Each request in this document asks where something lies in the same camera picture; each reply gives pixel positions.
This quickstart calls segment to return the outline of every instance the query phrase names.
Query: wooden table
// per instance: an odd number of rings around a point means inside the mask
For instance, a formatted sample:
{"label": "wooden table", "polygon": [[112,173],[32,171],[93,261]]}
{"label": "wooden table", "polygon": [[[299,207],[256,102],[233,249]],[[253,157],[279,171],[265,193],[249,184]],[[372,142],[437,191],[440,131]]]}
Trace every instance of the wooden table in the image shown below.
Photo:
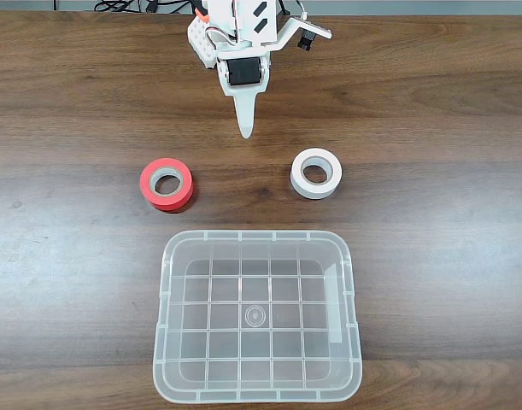
{"label": "wooden table", "polygon": [[[522,409],[522,17],[315,18],[334,39],[273,55],[250,140],[189,20],[0,13],[0,410],[175,408],[161,253],[197,228],[349,245],[360,390],[259,407]],[[318,202],[289,182],[314,146],[343,163]],[[138,188],[163,156],[196,181],[181,214]]]}

